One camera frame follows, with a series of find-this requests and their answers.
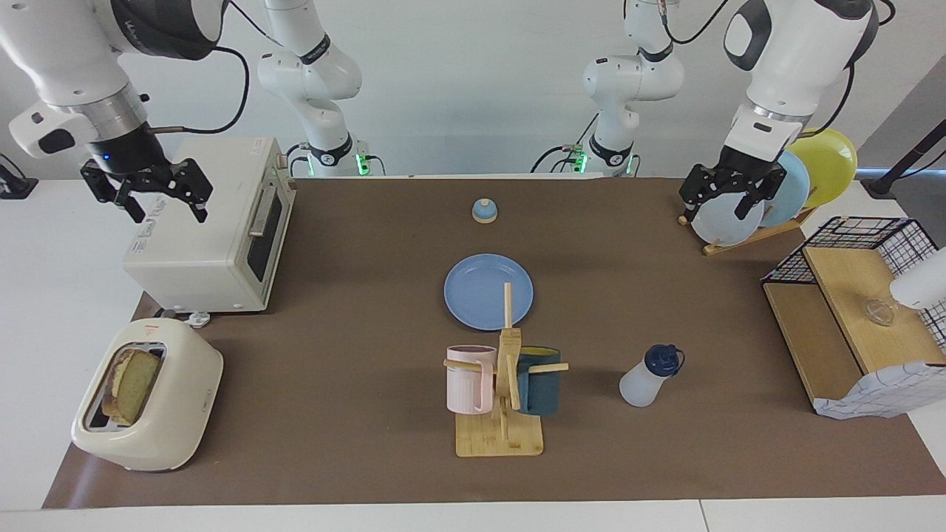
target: yellow plate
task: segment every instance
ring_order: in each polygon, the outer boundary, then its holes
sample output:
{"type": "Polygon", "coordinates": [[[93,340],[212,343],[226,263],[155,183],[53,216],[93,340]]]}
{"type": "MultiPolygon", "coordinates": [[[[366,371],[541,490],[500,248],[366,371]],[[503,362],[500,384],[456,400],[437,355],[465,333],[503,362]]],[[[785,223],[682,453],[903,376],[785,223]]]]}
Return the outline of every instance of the yellow plate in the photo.
{"type": "Polygon", "coordinates": [[[814,192],[805,208],[821,206],[840,196],[857,173],[857,149],[847,137],[835,130],[800,138],[787,150],[805,163],[811,177],[814,192]]]}

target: oven window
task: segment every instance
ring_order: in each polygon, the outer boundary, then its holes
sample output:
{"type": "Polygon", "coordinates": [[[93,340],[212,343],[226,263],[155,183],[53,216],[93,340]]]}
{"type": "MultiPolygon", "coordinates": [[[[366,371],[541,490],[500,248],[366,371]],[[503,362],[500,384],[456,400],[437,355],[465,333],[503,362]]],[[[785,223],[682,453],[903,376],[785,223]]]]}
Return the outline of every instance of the oven window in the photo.
{"type": "Polygon", "coordinates": [[[247,254],[246,260],[259,282],[263,282],[263,275],[266,274],[266,266],[270,262],[270,251],[272,250],[273,243],[276,241],[276,229],[279,226],[279,217],[282,214],[283,202],[279,196],[276,195],[276,197],[272,199],[270,216],[266,220],[266,229],[263,231],[263,236],[253,239],[253,242],[250,244],[250,253],[247,254]]]}

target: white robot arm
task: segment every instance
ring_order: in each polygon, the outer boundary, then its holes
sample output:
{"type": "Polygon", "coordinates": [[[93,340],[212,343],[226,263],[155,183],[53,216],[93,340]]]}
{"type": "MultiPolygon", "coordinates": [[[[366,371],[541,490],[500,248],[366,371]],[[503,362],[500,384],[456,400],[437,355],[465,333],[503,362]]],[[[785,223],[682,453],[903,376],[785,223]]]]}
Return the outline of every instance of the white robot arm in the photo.
{"type": "MultiPolygon", "coordinates": [[[[676,10],[679,0],[667,4],[676,10]]],[[[638,54],[600,58],[585,69],[585,91],[600,112],[595,131],[584,145],[586,171],[624,173],[640,124],[631,102],[672,98],[683,85],[683,63],[660,24],[657,0],[629,2],[627,11],[624,30],[637,44],[638,54]]]]}
{"type": "Polygon", "coordinates": [[[198,221],[213,187],[193,160],[171,164],[142,99],[118,65],[123,52],[198,60],[217,45],[225,0],[23,0],[0,7],[0,44],[40,100],[10,123],[34,157],[83,144],[82,177],[96,198],[140,222],[133,191],[164,192],[198,221]],[[115,189],[109,179],[119,183],[115,189]]]}
{"type": "Polygon", "coordinates": [[[309,166],[321,177],[368,173],[367,147],[348,131],[332,100],[354,98],[361,71],[332,43],[313,0],[264,0],[273,38],[287,50],[266,54],[257,74],[282,98],[306,131],[309,166]]]}
{"type": "Polygon", "coordinates": [[[725,49],[751,72],[746,102],[714,168],[696,165],[680,196],[692,220],[699,206],[727,192],[744,192],[740,220],[779,190],[776,162],[815,113],[838,76],[867,52],[877,34],[872,0],[748,0],[729,22],[725,49]]]}
{"type": "MultiPolygon", "coordinates": [[[[133,192],[163,192],[199,222],[213,187],[196,161],[171,164],[147,122],[144,97],[118,64],[122,53],[196,61],[217,47],[228,0],[22,0],[0,7],[0,45],[32,79],[39,102],[10,131],[34,157],[84,145],[82,170],[102,203],[140,222],[133,192]],[[114,188],[109,180],[115,181],[114,188]]],[[[265,56],[264,86],[296,110],[321,175],[367,173],[359,141],[332,99],[361,86],[355,63],[331,43],[312,0],[264,0],[276,38],[291,52],[265,56]]]]}

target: navy bottle cap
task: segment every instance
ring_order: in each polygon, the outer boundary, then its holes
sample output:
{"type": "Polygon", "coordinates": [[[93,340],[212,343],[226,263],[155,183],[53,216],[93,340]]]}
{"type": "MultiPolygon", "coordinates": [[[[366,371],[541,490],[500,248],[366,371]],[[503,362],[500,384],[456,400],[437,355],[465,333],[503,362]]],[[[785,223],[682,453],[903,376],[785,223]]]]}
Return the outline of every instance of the navy bottle cap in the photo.
{"type": "Polygon", "coordinates": [[[656,345],[647,350],[644,355],[644,365],[651,373],[658,377],[671,377],[676,375],[683,362],[680,360],[680,351],[673,344],[669,346],[656,345]]]}

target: white wall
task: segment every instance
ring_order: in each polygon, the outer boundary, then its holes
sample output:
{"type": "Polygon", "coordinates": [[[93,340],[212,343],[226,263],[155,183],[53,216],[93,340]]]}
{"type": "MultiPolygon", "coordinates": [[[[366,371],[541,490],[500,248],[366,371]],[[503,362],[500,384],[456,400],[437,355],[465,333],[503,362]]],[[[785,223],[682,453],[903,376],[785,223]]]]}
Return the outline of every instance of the white wall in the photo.
{"type": "MultiPolygon", "coordinates": [[[[265,25],[258,0],[239,4],[265,25]]],[[[695,44],[678,48],[687,67],[680,95],[639,105],[642,175],[685,175],[693,163],[716,162],[748,84],[721,47],[727,20],[739,4],[727,6],[695,44]]],[[[836,122],[857,145],[946,52],[941,31],[946,2],[897,4],[896,21],[882,28],[859,62],[851,102],[836,122]]],[[[716,5],[684,2],[672,21],[675,33],[692,34],[716,5]]],[[[573,142],[594,114],[581,83],[586,63],[635,49],[623,37],[621,0],[317,0],[317,6],[333,41],[364,72],[361,94],[342,102],[349,127],[384,157],[390,173],[528,170],[546,148],[573,142]]],[[[253,62],[272,49],[232,9],[221,44],[240,49],[253,62]]],[[[138,90],[152,97],[152,125],[213,127],[237,106],[242,74],[232,57],[214,54],[189,63],[128,56],[122,62],[138,90]]],[[[6,122],[35,96],[6,57],[0,58],[0,79],[0,121],[6,122]]],[[[839,80],[825,97],[813,124],[831,112],[843,85],[839,80]]],[[[293,114],[255,80],[246,115],[228,134],[271,134],[284,148],[303,139],[293,114]]],[[[178,142],[173,136],[165,137],[170,154],[178,142]]],[[[77,175],[83,158],[70,153],[27,160],[6,131],[0,133],[0,150],[28,173],[50,178],[77,175]]]]}

